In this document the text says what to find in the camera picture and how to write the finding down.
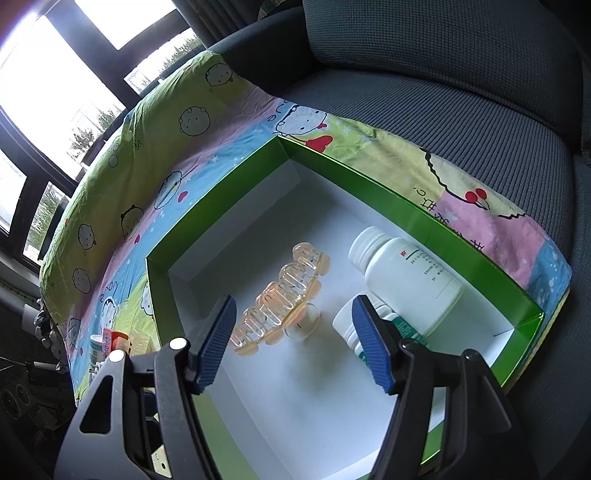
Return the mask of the pink bottle orange cap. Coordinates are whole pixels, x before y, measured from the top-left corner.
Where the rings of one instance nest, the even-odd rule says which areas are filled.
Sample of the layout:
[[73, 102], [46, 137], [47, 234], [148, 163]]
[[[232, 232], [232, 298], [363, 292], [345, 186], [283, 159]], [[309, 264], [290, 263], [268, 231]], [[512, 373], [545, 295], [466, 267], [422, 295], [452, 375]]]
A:
[[114, 350], [128, 353], [130, 351], [129, 336], [124, 332], [105, 328], [102, 331], [102, 351], [104, 356], [107, 357]]

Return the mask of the plain white pill bottle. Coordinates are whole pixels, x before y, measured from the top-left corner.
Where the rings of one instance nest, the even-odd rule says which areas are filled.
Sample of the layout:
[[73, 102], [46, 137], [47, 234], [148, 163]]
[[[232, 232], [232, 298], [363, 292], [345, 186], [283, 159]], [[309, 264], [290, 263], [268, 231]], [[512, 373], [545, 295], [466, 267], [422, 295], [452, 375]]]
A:
[[464, 292], [464, 285], [422, 248], [375, 226], [353, 240], [349, 262], [369, 290], [422, 336], [436, 330]]

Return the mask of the orange translucent hair claw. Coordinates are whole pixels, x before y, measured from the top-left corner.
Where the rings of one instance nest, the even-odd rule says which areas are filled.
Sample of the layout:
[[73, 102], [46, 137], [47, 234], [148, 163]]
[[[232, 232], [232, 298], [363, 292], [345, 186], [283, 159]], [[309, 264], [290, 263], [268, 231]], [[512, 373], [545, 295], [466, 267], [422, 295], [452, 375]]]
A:
[[294, 245], [293, 261], [283, 265], [277, 279], [240, 315], [229, 346], [242, 357], [252, 356], [262, 344], [274, 345], [285, 337], [304, 340], [315, 331], [320, 311], [312, 301], [322, 290], [331, 258], [311, 243]]

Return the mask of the clear rectangular hair claw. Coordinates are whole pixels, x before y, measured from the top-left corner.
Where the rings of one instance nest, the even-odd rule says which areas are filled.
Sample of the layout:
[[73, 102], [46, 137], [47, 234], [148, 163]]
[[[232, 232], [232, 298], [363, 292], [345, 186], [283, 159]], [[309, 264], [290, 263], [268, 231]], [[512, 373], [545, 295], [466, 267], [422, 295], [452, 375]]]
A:
[[129, 334], [129, 348], [128, 354], [130, 356], [139, 356], [154, 351], [154, 345], [152, 339], [148, 335], [143, 333]]

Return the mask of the white bottle blue label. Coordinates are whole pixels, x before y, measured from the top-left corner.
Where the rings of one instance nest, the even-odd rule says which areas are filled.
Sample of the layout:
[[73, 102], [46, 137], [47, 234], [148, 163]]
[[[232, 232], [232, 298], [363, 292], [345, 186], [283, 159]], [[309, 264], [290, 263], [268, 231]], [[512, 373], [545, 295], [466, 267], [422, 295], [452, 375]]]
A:
[[89, 358], [89, 373], [95, 375], [98, 373], [105, 361], [105, 353], [103, 351], [103, 339], [100, 334], [92, 334], [90, 336]]

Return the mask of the plush toy pile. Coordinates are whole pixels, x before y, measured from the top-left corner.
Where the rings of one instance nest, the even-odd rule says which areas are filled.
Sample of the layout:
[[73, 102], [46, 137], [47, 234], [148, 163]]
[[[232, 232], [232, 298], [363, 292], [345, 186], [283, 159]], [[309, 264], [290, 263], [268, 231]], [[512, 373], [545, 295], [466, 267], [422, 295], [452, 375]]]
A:
[[39, 311], [34, 318], [34, 335], [46, 349], [51, 351], [59, 363], [63, 363], [65, 360], [63, 338], [41, 298], [37, 300], [37, 304]]

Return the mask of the green cardboard box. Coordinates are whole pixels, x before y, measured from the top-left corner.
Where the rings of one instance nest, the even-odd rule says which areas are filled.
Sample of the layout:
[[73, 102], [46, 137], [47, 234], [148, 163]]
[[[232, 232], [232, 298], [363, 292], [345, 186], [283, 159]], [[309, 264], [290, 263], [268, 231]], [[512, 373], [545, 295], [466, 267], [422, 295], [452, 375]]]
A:
[[297, 337], [228, 350], [197, 396], [206, 440], [225, 479], [358, 479], [374, 465], [394, 397], [384, 393], [332, 319], [366, 289], [349, 247], [377, 226], [414, 241], [464, 291], [429, 336], [438, 351], [478, 351], [500, 383], [513, 375], [543, 314], [503, 270], [442, 223], [340, 162], [271, 139], [224, 176], [197, 179], [198, 198], [147, 255], [162, 342], [190, 329], [222, 295], [256, 302], [300, 242], [331, 260], [315, 298], [320, 320]]

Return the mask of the colourful cartoon bed sheet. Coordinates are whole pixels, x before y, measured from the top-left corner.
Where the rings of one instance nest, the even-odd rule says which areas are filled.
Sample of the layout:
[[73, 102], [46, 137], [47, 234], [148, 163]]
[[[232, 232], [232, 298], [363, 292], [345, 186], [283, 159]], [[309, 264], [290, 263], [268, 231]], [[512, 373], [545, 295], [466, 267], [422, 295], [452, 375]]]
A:
[[125, 117], [69, 201], [40, 271], [74, 396], [90, 381], [90, 337], [154, 336], [146, 259], [223, 177], [271, 139], [324, 154], [415, 203], [488, 256], [551, 323], [572, 270], [543, 228], [425, 141], [271, 96], [221, 55], [188, 61]]

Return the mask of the dark grey sofa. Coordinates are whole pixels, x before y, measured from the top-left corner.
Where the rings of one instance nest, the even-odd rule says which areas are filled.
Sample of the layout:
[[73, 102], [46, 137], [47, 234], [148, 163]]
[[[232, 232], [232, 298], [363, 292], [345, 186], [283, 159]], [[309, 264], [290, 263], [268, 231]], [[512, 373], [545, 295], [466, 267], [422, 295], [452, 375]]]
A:
[[590, 5], [297, 1], [217, 42], [281, 98], [399, 135], [526, 211], [570, 293], [510, 392], [545, 479], [590, 475]]

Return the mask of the black window frame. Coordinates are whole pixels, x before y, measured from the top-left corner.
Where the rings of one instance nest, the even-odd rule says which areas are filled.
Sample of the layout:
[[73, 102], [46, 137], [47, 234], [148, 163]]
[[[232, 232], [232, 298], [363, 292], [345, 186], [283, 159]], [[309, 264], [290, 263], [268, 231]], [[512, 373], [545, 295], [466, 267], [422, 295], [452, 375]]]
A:
[[1, 38], [1, 250], [37, 271], [123, 117], [201, 49], [171, 1], [37, 1]]

